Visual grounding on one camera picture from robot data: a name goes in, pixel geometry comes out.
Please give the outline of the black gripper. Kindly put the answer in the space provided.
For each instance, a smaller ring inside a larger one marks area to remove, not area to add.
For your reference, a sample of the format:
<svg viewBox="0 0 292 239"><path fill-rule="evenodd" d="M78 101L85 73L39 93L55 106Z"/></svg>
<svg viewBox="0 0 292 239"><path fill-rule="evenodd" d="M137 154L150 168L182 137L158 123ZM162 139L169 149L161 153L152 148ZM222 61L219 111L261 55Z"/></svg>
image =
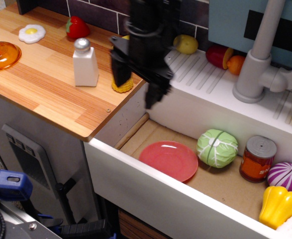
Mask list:
<svg viewBox="0 0 292 239"><path fill-rule="evenodd" d="M117 87L135 73L149 83L146 109L170 92L173 73L164 60L172 47L174 20L166 14L132 14L125 23L130 40L112 37L111 68Z"/></svg>

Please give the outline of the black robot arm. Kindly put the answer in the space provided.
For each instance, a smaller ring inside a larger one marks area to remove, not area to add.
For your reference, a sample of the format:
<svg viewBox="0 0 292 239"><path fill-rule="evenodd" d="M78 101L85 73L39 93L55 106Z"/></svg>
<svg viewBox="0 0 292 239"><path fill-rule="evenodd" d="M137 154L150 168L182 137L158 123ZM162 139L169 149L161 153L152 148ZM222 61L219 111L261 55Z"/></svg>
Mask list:
<svg viewBox="0 0 292 239"><path fill-rule="evenodd" d="M165 61L178 34L181 1L132 0L125 23L129 39L113 36L111 69L122 86L135 73L148 82L145 107L150 109L170 90L174 73Z"/></svg>

